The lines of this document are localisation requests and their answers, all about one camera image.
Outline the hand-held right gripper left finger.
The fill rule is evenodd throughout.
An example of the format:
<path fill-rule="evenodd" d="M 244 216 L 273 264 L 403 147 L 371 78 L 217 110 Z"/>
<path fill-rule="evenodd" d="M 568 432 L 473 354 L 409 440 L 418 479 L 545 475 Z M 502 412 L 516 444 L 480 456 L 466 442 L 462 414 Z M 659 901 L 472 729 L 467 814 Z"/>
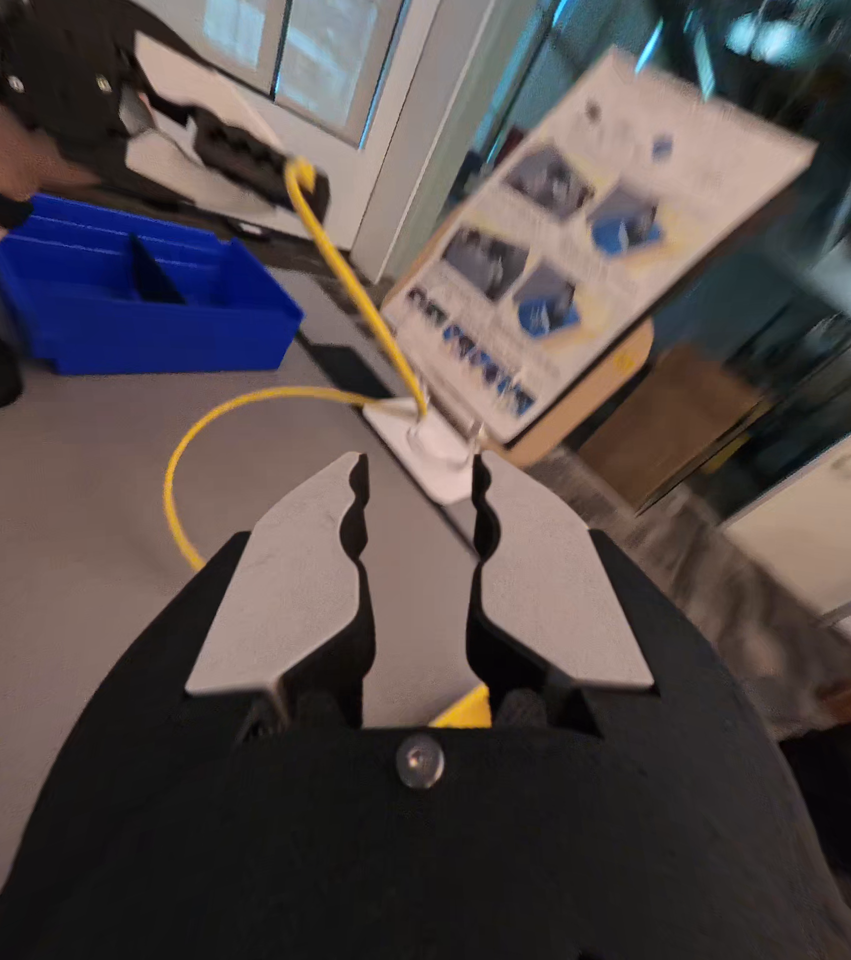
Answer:
<path fill-rule="evenodd" d="M 293 698 L 311 668 L 320 684 L 361 686 L 375 659 L 362 554 L 369 461 L 347 452 L 293 488 L 254 525 L 185 691 Z"/>

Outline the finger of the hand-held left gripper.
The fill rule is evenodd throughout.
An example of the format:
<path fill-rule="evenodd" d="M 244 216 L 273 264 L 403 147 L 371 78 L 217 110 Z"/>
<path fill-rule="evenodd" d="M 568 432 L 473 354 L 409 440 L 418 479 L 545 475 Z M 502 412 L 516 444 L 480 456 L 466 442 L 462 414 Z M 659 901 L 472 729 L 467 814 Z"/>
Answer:
<path fill-rule="evenodd" d="M 280 154 L 286 153 L 280 138 L 246 101 L 242 89 L 220 72 L 142 31 L 134 35 L 133 53 L 151 90 L 161 100 L 178 108 L 204 110 L 226 126 L 244 131 Z"/>
<path fill-rule="evenodd" d="M 270 220 L 274 216 L 270 203 L 207 168 L 160 129 L 147 129 L 131 138 L 125 162 L 131 173 L 173 191 L 203 212 L 233 220 Z"/>

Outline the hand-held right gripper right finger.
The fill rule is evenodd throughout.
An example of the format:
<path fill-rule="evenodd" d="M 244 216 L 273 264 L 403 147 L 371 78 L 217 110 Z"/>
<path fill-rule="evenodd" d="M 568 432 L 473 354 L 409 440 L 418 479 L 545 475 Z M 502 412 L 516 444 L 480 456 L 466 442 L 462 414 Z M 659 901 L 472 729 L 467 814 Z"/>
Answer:
<path fill-rule="evenodd" d="M 472 466 L 478 564 L 469 625 L 576 686 L 651 690 L 588 524 L 498 454 L 480 453 Z"/>

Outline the black network switch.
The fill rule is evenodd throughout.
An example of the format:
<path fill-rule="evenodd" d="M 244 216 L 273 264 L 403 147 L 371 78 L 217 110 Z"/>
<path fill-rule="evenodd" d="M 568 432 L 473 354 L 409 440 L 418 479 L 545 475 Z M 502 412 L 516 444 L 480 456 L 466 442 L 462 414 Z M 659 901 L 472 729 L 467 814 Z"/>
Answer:
<path fill-rule="evenodd" d="M 251 190 L 272 207 L 295 210 L 285 178 L 290 155 L 202 107 L 192 109 L 191 119 L 193 149 L 207 169 Z"/>

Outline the yellow plastic bin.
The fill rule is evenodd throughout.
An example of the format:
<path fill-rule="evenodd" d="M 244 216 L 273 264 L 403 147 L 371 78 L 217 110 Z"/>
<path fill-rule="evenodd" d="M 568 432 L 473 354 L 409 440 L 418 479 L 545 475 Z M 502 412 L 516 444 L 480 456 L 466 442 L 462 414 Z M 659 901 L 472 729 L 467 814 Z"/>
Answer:
<path fill-rule="evenodd" d="M 428 722 L 428 726 L 434 729 L 489 729 L 492 725 L 490 693 L 483 683 L 469 690 Z"/>

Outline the blue plastic bin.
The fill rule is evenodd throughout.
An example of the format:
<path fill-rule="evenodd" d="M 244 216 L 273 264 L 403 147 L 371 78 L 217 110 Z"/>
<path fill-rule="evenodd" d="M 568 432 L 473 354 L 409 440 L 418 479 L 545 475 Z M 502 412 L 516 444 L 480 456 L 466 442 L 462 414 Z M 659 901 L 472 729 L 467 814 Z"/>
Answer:
<path fill-rule="evenodd" d="M 273 371 L 304 309 L 238 239 L 40 195 L 0 242 L 0 296 L 62 376 Z"/>

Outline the person's left hand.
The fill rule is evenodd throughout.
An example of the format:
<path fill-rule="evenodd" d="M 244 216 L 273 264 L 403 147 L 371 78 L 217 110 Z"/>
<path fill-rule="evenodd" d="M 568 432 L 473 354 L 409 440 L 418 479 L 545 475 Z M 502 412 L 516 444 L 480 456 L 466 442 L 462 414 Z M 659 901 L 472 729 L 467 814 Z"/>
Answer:
<path fill-rule="evenodd" d="M 0 105 L 0 193 L 26 201 L 36 194 L 99 185 L 98 177 L 66 160 L 54 141 L 23 126 Z"/>

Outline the large window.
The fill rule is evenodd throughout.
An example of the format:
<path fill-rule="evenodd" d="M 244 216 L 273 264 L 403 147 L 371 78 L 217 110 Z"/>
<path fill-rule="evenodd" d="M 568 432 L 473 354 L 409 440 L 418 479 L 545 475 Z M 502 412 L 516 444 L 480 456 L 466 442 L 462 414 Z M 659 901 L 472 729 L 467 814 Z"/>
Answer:
<path fill-rule="evenodd" d="M 379 98 L 401 1 L 203 2 L 202 41 L 226 73 L 352 146 Z"/>

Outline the white round pad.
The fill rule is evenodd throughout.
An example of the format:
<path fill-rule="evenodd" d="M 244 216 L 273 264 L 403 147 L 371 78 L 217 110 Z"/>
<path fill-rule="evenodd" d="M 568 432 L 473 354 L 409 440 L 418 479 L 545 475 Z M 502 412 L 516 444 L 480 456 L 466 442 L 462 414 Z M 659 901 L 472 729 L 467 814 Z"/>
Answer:
<path fill-rule="evenodd" d="M 414 399 L 392 398 L 364 406 L 362 417 L 432 502 L 471 497 L 475 447 L 436 409 L 420 417 Z"/>

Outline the brown cardboard box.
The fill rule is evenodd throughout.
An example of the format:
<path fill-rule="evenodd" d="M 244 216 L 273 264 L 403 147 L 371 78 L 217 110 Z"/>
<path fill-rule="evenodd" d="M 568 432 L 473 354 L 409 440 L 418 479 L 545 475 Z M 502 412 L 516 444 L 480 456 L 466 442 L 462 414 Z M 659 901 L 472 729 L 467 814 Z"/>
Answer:
<path fill-rule="evenodd" d="M 740 438 L 769 407 L 744 378 L 681 343 L 659 357 L 577 455 L 639 514 Z"/>

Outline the black flat pad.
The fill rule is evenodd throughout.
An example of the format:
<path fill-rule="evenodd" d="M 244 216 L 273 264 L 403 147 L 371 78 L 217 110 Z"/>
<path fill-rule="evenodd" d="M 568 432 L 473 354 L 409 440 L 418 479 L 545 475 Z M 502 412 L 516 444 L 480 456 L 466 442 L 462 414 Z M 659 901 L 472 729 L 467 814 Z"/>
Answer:
<path fill-rule="evenodd" d="M 302 331 L 296 334 L 296 341 L 332 387 L 361 395 L 373 402 L 395 397 L 394 391 L 353 348 L 343 344 L 314 342 Z"/>

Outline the white door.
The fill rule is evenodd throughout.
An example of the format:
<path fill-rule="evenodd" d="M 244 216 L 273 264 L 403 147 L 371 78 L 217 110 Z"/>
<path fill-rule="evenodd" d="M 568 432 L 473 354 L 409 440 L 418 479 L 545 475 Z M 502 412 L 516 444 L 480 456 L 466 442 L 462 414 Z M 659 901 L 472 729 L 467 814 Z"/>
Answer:
<path fill-rule="evenodd" d="M 818 618 L 851 639 L 851 434 L 722 529 Z"/>

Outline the instruction poster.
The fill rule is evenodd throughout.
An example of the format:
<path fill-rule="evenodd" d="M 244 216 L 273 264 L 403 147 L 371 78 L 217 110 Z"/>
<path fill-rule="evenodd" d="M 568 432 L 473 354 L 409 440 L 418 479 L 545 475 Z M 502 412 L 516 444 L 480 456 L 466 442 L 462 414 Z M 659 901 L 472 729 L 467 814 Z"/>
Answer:
<path fill-rule="evenodd" d="M 429 399 L 508 445 L 815 153 L 611 47 L 452 212 L 383 316 Z"/>

